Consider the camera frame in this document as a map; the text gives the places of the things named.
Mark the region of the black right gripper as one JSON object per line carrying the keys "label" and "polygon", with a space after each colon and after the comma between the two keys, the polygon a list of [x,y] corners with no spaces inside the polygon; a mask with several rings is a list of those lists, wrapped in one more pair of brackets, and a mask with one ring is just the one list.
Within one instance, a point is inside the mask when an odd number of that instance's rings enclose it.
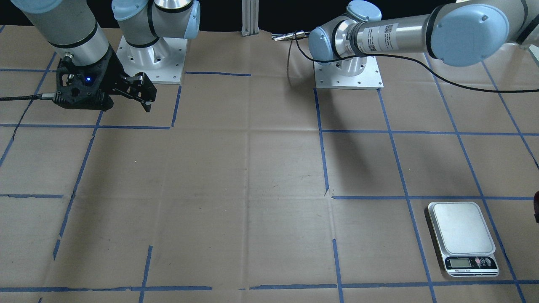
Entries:
{"label": "black right gripper", "polygon": [[64,109],[107,111],[114,105],[110,95],[120,95],[139,102],[150,113],[156,94],[146,73],[125,73],[111,46],[94,64],[76,66],[73,59],[64,57],[56,68],[54,103]]}

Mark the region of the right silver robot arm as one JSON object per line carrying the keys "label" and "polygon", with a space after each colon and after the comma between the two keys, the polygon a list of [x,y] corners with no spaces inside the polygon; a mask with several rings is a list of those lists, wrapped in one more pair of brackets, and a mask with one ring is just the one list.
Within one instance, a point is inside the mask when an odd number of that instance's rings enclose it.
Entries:
{"label": "right silver robot arm", "polygon": [[56,90],[23,96],[52,100],[64,109],[108,111],[112,95],[150,112],[157,90],[148,71],[173,67],[178,50],[167,39],[192,40],[200,28],[198,0],[114,0],[111,8],[127,43],[127,73],[85,0],[14,0],[59,56]]}

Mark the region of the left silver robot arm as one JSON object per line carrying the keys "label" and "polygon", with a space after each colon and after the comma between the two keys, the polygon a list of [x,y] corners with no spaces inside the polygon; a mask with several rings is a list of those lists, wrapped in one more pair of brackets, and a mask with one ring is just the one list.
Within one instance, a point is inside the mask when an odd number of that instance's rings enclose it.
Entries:
{"label": "left silver robot arm", "polygon": [[322,64],[351,57],[428,53],[462,67],[483,61],[506,43],[537,45],[537,0],[470,0],[437,6],[428,15],[382,20],[381,10],[353,0],[343,15],[312,30],[308,46]]}

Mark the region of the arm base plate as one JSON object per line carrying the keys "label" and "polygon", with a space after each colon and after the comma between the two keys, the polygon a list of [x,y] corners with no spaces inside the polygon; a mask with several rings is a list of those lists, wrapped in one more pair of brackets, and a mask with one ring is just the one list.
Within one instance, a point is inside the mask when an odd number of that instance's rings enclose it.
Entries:
{"label": "arm base plate", "polygon": [[189,40],[160,38],[146,48],[135,48],[122,36],[116,55],[125,73],[134,76],[144,72],[154,84],[180,85]]}
{"label": "arm base plate", "polygon": [[314,63],[316,88],[379,90],[384,87],[375,57],[353,58],[322,65]]}

